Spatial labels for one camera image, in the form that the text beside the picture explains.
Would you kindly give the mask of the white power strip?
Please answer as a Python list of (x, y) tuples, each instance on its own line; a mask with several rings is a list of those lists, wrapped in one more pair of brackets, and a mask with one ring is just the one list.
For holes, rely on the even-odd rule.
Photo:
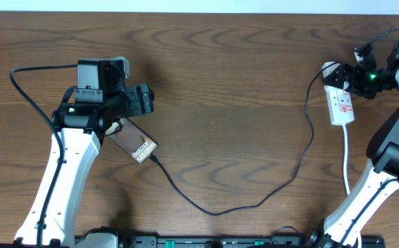
[(326, 85), (329, 117), (332, 125), (341, 126), (355, 120), (351, 95), (336, 87)]

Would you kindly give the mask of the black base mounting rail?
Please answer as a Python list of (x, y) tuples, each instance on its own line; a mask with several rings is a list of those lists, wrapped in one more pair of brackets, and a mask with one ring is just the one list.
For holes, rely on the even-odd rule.
[(246, 248), (246, 247), (305, 247), (303, 236), (297, 234), (267, 237), (156, 237), (134, 236), (123, 239), (119, 247), (126, 248)]

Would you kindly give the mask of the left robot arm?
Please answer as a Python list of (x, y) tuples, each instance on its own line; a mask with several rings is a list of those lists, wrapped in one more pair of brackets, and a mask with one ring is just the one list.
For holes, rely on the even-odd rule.
[(126, 58), (80, 59), (70, 87), (51, 118), (50, 157), (39, 190), (10, 247), (127, 247), (119, 231), (101, 227), (76, 237), (76, 217), (90, 168), (105, 137), (141, 164), (158, 147), (130, 117), (153, 112), (146, 83), (126, 86)]

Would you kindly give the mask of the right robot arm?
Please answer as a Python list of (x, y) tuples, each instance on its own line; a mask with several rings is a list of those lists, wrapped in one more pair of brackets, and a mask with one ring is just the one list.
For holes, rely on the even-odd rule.
[[(354, 51), (357, 64), (326, 62), (323, 84), (333, 101), (331, 116), (351, 110), (352, 94), (373, 99), (383, 90), (399, 92), (399, 40), (387, 58), (387, 66), (377, 68), (368, 42)], [(360, 231), (384, 201), (399, 189), (399, 106), (370, 140), (365, 170), (346, 199), (322, 220), (306, 241), (306, 247), (359, 247)]]

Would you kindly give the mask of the Galaxy S25 Ultra smartphone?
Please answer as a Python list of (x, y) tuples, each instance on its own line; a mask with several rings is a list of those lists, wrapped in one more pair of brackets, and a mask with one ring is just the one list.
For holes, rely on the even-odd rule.
[(108, 136), (138, 164), (144, 163), (158, 143), (128, 118), (121, 118), (106, 131)]

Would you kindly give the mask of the white USB wall charger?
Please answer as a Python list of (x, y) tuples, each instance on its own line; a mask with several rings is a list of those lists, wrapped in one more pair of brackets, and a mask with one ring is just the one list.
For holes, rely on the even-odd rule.
[(333, 61), (324, 63), (322, 66), (323, 78), (327, 78), (338, 66), (339, 63)]

